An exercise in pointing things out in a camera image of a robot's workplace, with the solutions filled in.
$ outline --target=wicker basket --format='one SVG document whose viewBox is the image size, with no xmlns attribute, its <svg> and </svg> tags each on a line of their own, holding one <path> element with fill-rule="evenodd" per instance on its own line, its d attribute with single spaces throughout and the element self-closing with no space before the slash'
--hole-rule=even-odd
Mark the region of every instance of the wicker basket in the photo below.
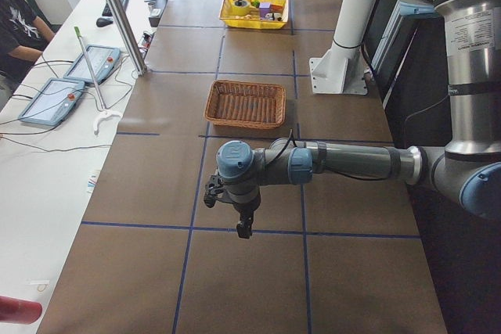
<svg viewBox="0 0 501 334">
<path fill-rule="evenodd" d="M 285 88 L 217 80 L 205 106 L 205 118 L 216 125 L 255 129 L 277 128 L 285 121 Z"/>
</svg>

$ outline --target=red cylinder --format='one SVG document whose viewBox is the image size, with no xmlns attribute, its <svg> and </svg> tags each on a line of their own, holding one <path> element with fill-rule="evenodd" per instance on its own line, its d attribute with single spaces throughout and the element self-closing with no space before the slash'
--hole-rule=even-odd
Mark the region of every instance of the red cylinder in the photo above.
<svg viewBox="0 0 501 334">
<path fill-rule="evenodd" d="M 40 316 L 40 303 L 0 296 L 0 322 L 31 324 L 37 321 Z"/>
</svg>

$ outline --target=yellow tray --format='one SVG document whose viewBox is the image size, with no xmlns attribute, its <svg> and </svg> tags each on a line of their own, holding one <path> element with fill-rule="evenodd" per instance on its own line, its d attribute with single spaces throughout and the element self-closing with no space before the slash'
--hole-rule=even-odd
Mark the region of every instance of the yellow tray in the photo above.
<svg viewBox="0 0 501 334">
<path fill-rule="evenodd" d="M 283 7 L 282 21 L 277 20 L 260 20 L 259 9 L 251 6 L 250 15 L 255 19 L 244 19 L 242 16 L 235 16 L 232 14 L 233 0 L 223 0 L 219 19 L 230 27 L 243 27 L 247 29 L 280 29 L 289 20 L 289 0 L 258 0 L 259 2 L 270 2 L 273 5 Z"/>
</svg>

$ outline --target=purple block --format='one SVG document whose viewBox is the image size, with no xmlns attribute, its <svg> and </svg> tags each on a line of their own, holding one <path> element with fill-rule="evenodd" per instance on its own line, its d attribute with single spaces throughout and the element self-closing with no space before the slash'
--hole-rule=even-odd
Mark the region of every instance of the purple block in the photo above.
<svg viewBox="0 0 501 334">
<path fill-rule="evenodd" d="M 270 13 L 272 9 L 272 3 L 270 2 L 261 2 L 259 4 L 259 17 L 262 19 L 265 18 L 266 13 Z"/>
</svg>

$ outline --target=paper on desk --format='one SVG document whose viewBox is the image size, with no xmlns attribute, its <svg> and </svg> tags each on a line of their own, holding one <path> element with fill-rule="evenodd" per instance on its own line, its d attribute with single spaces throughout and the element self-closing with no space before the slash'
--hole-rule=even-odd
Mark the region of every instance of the paper on desk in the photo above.
<svg viewBox="0 0 501 334">
<path fill-rule="evenodd" d="M 87 182 L 87 192 L 89 192 L 89 193 L 94 192 L 94 187 L 96 186 L 97 179 L 99 178 L 100 173 L 101 173 L 101 170 L 94 170 L 91 173 L 91 176 Z"/>
</svg>

